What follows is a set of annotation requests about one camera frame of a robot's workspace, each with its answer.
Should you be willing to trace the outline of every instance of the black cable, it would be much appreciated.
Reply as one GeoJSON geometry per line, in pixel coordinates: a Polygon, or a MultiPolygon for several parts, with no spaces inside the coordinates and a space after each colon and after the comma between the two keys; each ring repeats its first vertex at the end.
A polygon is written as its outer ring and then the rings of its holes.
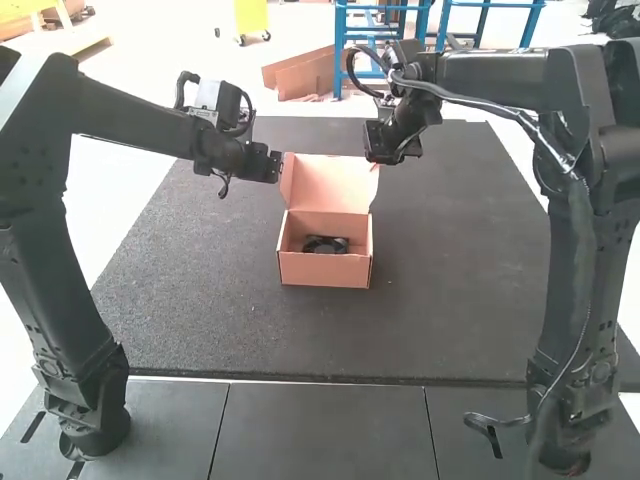
{"type": "Polygon", "coordinates": [[[513,120],[522,127],[535,145],[555,161],[556,166],[559,167],[564,174],[568,174],[572,180],[578,179],[573,172],[575,159],[571,155],[564,153],[557,140],[525,111],[505,107],[490,100],[452,93],[434,83],[422,80],[407,80],[399,70],[390,72],[389,80],[401,87],[424,90],[449,103],[476,108],[507,120],[513,120]]]}
{"type": "Polygon", "coordinates": [[[553,393],[566,376],[569,368],[578,355],[589,325],[591,313],[590,296],[595,270],[594,251],[597,245],[593,230],[593,208],[589,197],[589,187],[585,179],[578,175],[574,170],[576,163],[575,159],[567,153],[564,153],[555,138],[549,135],[549,133],[546,132],[546,130],[544,130],[537,121],[533,120],[528,114],[526,114],[526,112],[505,107],[504,105],[488,100],[454,94],[433,83],[406,80],[403,78],[400,71],[391,72],[389,74],[389,78],[399,86],[424,90],[447,102],[477,108],[501,118],[517,122],[527,133],[529,138],[531,138],[531,140],[540,147],[547,156],[553,159],[556,166],[559,167],[562,170],[562,173],[566,174],[569,178],[568,200],[570,220],[573,227],[573,233],[577,238],[576,252],[574,256],[575,274],[573,277],[575,308],[573,310],[573,318],[571,319],[570,324],[578,325],[582,320],[582,326],[576,345],[540,399],[534,417],[526,416],[505,421],[471,412],[465,414],[466,421],[475,424],[485,424],[487,426],[508,427],[523,425],[531,422],[532,420],[536,421],[525,462],[524,480],[530,480],[533,475],[533,465],[538,460],[544,445],[544,431],[547,429],[548,422],[554,418],[558,408],[557,402],[552,402],[549,399],[552,398],[553,393]]]}
{"type": "Polygon", "coordinates": [[[360,80],[358,80],[358,77],[356,76],[356,72],[355,72],[354,60],[356,55],[359,52],[362,52],[368,55],[374,62],[376,62],[380,66],[382,71],[385,73],[385,75],[389,73],[389,68],[383,64],[382,59],[380,58],[380,55],[378,55],[376,51],[372,50],[371,48],[365,45],[354,45],[353,47],[349,48],[349,52],[347,53],[347,59],[346,59],[347,75],[349,75],[349,79],[351,80],[351,82],[353,82],[355,87],[361,92],[364,92],[367,95],[374,98],[380,98],[380,99],[384,98],[384,93],[377,92],[376,90],[373,90],[372,88],[369,88],[366,85],[363,85],[362,83],[360,83],[360,80]]]}
{"type": "Polygon", "coordinates": [[[549,399],[552,397],[554,390],[564,379],[569,368],[573,364],[573,361],[578,355],[580,347],[582,346],[582,341],[586,335],[591,316],[590,296],[591,289],[593,288],[596,264],[594,252],[597,247],[597,240],[593,230],[593,208],[591,207],[591,201],[589,198],[589,187],[583,178],[578,178],[569,183],[568,197],[571,225],[573,227],[573,233],[578,239],[573,260],[575,265],[575,274],[573,277],[574,310],[571,325],[579,324],[581,317],[584,316],[584,318],[582,319],[582,327],[580,329],[580,334],[578,335],[575,348],[571,352],[567,361],[563,364],[560,371],[556,373],[554,380],[540,399],[540,403],[538,403],[536,415],[536,417],[538,417],[538,422],[536,423],[534,433],[531,437],[530,447],[527,451],[524,480],[530,480],[532,478],[533,464],[539,458],[540,451],[544,443],[544,441],[541,440],[541,437],[543,437],[546,422],[551,419],[551,416],[543,415],[543,412],[547,408],[545,407],[545,402],[551,402],[552,405],[554,404],[552,400],[549,399]]]}
{"type": "Polygon", "coordinates": [[[173,104],[173,108],[175,108],[176,110],[182,110],[184,108],[184,86],[187,82],[199,84],[200,75],[187,72],[186,70],[180,72],[178,81],[176,82],[176,101],[173,104]]]}
{"type": "Polygon", "coordinates": [[[256,117],[256,112],[253,109],[253,104],[251,103],[251,98],[249,98],[249,94],[244,90],[241,90],[241,95],[242,95],[242,98],[244,98],[244,101],[247,103],[247,108],[249,109],[249,118],[246,121],[242,122],[239,127],[233,128],[231,130],[227,130],[224,132],[225,135],[229,135],[234,138],[240,137],[245,133],[247,133],[249,128],[251,128],[251,125],[253,125],[253,122],[256,117]]]}

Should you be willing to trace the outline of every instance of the cardboard box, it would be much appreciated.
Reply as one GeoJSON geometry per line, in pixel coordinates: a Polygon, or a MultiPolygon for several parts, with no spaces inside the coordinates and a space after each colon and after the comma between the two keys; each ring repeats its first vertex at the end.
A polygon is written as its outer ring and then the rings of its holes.
{"type": "MultiPolygon", "coordinates": [[[[262,67],[264,86],[278,90],[278,100],[293,100],[333,90],[334,46],[319,48],[262,67]]],[[[346,50],[342,55],[345,68],[346,50]]]]}
{"type": "Polygon", "coordinates": [[[378,177],[379,166],[361,157],[285,155],[280,191],[287,209],[276,247],[283,285],[369,288],[369,206],[378,177]],[[347,238],[349,252],[303,253],[308,235],[347,238]]]}
{"type": "Polygon", "coordinates": [[[33,32],[31,17],[22,17],[0,23],[0,42],[33,32]]]}

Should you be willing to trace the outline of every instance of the concrete floor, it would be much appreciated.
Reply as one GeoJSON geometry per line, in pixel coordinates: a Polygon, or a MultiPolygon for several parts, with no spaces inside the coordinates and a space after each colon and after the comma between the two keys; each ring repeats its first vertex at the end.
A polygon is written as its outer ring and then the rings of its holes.
{"type": "MultiPolygon", "coordinates": [[[[95,21],[108,25],[115,45],[83,61],[81,69],[104,83],[161,105],[173,103],[174,83],[181,70],[223,78],[247,90],[262,115],[314,115],[372,117],[376,111],[365,97],[354,95],[342,102],[277,102],[264,88],[260,67],[266,63],[333,43],[333,9],[330,5],[269,5],[273,39],[237,47],[229,37],[229,1],[185,0],[180,8],[151,0],[98,0],[95,21]],[[213,28],[220,26],[223,38],[213,28]]],[[[438,7],[430,29],[437,26],[438,7]]],[[[550,2],[543,10],[533,46],[601,42],[601,37],[582,36],[589,31],[580,18],[586,3],[575,0],[550,2]]],[[[451,30],[474,30],[478,12],[458,9],[451,30]]],[[[524,26],[524,11],[489,14],[486,47],[516,47],[524,26]]],[[[518,127],[465,108],[447,105],[445,118],[488,120],[511,154],[514,163],[538,194],[530,162],[532,147],[518,127]]],[[[117,145],[74,139],[68,192],[65,203],[71,238],[87,282],[92,285],[153,195],[173,159],[117,145]]],[[[640,247],[632,246],[619,320],[636,348],[640,348],[640,301],[632,295],[640,285],[640,247]]],[[[10,302],[0,294],[0,434],[8,426],[35,385],[29,367],[31,348],[10,302]]],[[[625,405],[640,427],[640,396],[625,395],[625,405]]]]}

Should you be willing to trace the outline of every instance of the blue metal frame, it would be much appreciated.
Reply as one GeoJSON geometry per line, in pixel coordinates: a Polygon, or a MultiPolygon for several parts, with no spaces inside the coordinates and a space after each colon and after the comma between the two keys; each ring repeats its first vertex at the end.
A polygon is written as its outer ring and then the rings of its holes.
{"type": "MultiPolygon", "coordinates": [[[[409,6],[408,0],[402,0],[400,5],[350,5],[347,0],[335,0],[335,54],[334,54],[334,77],[333,96],[341,98],[342,80],[349,78],[347,72],[342,70],[342,50],[347,40],[367,40],[369,47],[375,49],[378,40],[400,40],[404,38],[404,29],[407,18],[407,11],[418,10],[421,19],[417,24],[416,38],[423,44],[425,42],[429,9],[431,0],[420,0],[419,5],[409,6]],[[347,25],[347,11],[364,10],[368,26],[350,27],[347,25]],[[398,26],[390,25],[389,16],[385,18],[384,25],[375,25],[371,12],[384,11],[386,13],[400,11],[398,26]]],[[[384,78],[384,72],[375,63],[371,63],[371,71],[359,71],[359,78],[384,78]]]]}
{"type": "Polygon", "coordinates": [[[456,38],[470,38],[473,39],[473,47],[479,48],[482,41],[482,34],[484,33],[484,26],[487,21],[487,14],[489,8],[528,8],[529,18],[525,25],[520,39],[520,48],[526,48],[531,44],[531,38],[533,32],[536,29],[538,23],[538,17],[540,17],[540,11],[545,7],[545,0],[533,0],[532,3],[491,3],[491,0],[484,0],[483,2],[464,2],[458,0],[444,0],[442,6],[442,15],[440,16],[440,25],[438,27],[438,34],[436,36],[436,51],[442,52],[445,47],[447,37],[447,27],[449,26],[449,16],[451,15],[451,7],[476,7],[481,8],[480,19],[478,21],[478,27],[473,34],[457,34],[453,36],[456,38]]]}

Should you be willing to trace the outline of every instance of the robotic arm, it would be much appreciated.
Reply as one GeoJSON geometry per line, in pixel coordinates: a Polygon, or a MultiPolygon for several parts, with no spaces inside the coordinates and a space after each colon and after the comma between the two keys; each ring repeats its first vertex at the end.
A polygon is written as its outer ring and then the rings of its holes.
{"type": "Polygon", "coordinates": [[[534,172],[549,198],[547,304],[527,366],[528,415],[504,421],[467,413],[465,424],[490,440],[491,429],[527,425],[526,476],[537,461],[579,475],[617,400],[617,315],[640,220],[640,39],[604,48],[412,55],[401,44],[382,58],[366,47],[348,56],[356,86],[363,87],[352,59],[363,51],[401,98],[386,120],[366,123],[367,158],[396,165],[421,156],[418,135],[441,123],[446,100],[520,124],[534,142],[534,172]]]}
{"type": "Polygon", "coordinates": [[[62,195],[72,134],[192,160],[195,173],[217,174],[226,188],[232,176],[278,180],[279,152],[251,141],[246,93],[200,83],[197,104],[183,112],[87,78],[71,57],[21,58],[0,46],[0,280],[33,344],[33,371],[46,409],[60,419],[67,458],[109,453],[130,424],[129,365],[96,310],[67,231],[62,195]]]}

